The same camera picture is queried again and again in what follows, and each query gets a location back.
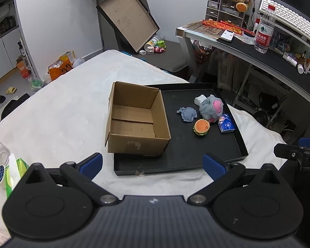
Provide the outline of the blue tissue pack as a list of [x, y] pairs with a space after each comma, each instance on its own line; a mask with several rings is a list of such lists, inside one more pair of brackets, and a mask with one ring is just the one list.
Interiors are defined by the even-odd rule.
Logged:
[[235, 130], [235, 125], [228, 114], [222, 114], [218, 120], [218, 126], [221, 133], [230, 133]]

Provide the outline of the brown cardboard box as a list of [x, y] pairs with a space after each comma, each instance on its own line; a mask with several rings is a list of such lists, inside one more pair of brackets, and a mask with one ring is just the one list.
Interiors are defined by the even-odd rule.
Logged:
[[171, 133], [160, 89], [116, 81], [108, 107], [109, 153], [158, 156], [164, 151]]

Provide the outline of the plush hamburger toy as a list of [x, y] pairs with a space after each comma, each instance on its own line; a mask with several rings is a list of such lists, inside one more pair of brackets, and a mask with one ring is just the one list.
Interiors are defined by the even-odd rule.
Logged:
[[205, 119], [199, 119], [195, 122], [193, 131], [197, 136], [204, 136], [210, 130], [210, 124]]

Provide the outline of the orange plush on organizer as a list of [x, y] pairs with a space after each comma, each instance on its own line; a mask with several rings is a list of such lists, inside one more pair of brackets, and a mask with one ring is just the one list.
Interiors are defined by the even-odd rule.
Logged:
[[239, 2], [239, 3], [236, 3], [236, 9], [239, 12], [245, 13], [249, 9], [249, 5], [247, 3]]

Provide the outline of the clear water bottle red label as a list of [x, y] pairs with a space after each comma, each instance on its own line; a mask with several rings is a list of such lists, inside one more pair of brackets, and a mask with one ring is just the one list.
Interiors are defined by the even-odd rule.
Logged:
[[258, 52], [265, 54], [269, 48], [275, 27], [275, 6], [268, 5], [267, 10], [263, 13], [258, 29], [255, 35], [254, 48]]

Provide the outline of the white phone box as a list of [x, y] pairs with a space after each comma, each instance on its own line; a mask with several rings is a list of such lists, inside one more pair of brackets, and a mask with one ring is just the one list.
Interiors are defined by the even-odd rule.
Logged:
[[227, 42], [231, 42], [234, 38], [235, 33], [230, 30], [224, 30], [224, 32], [221, 35], [221, 39]]

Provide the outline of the green tissue pack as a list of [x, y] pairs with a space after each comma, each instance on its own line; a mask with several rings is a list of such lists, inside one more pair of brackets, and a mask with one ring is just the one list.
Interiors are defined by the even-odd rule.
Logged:
[[10, 196], [28, 168], [28, 164], [22, 158], [17, 159], [13, 153], [9, 156], [9, 163], [5, 168], [4, 178], [7, 198]]

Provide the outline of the leaning tray lid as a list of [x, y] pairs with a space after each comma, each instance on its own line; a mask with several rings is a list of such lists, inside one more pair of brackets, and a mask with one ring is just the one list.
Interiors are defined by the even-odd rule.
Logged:
[[141, 0], [105, 0], [97, 5], [116, 35], [135, 53], [158, 32], [160, 27]]

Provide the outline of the white keyboard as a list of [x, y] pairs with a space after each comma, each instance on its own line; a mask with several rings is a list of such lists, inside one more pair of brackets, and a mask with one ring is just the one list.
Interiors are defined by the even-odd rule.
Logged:
[[310, 21], [302, 17], [299, 13], [294, 12], [292, 9], [281, 5], [273, 0], [261, 0], [259, 12], [265, 13], [268, 6], [275, 7], [276, 20], [292, 28], [302, 36], [305, 36], [310, 41]]

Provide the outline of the orange cardboard box on floor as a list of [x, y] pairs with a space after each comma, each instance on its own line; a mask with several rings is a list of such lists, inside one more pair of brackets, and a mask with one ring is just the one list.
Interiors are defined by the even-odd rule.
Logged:
[[26, 59], [23, 56], [19, 56], [16, 60], [17, 68], [24, 79], [31, 75], [31, 71], [28, 69]]

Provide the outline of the blue denim soft pouch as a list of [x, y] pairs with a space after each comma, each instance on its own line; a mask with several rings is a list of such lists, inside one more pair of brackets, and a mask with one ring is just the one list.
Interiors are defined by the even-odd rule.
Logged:
[[197, 111], [192, 107], [181, 107], [176, 111], [184, 122], [191, 123], [197, 118]]

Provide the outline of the grey drawer organizer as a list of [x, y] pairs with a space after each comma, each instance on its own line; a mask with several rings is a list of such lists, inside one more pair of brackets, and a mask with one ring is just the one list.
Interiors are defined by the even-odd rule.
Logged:
[[239, 12], [236, 8], [236, 3], [232, 0], [208, 0], [205, 19], [218, 22], [226, 21], [243, 27], [245, 24], [245, 13]]

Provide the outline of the white tissue packet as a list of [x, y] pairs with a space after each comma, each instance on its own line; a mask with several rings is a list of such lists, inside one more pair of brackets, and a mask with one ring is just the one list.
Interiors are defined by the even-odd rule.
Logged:
[[200, 96], [194, 98], [194, 103], [195, 103], [195, 105], [200, 106], [202, 104], [202, 102], [206, 99], [207, 99], [207, 97], [205, 95], [200, 95]]

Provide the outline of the grey pink plush mouse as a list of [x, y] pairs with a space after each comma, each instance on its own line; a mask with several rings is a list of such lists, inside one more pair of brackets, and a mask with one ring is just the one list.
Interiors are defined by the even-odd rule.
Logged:
[[223, 102], [220, 98], [210, 95], [199, 106], [203, 119], [215, 123], [223, 114]]

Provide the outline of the black shallow tray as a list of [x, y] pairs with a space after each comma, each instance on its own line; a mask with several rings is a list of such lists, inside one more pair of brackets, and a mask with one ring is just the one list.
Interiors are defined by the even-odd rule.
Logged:
[[241, 161], [248, 156], [238, 127], [233, 132], [222, 133], [218, 124], [212, 124], [209, 132], [201, 137], [194, 133], [194, 124], [184, 122], [177, 113], [180, 107], [197, 109], [194, 99], [199, 95], [223, 99], [216, 86], [210, 83], [171, 83], [156, 87], [162, 92], [171, 140], [159, 156], [116, 153], [113, 157], [115, 174], [126, 176], [199, 169], [206, 153], [225, 162]]

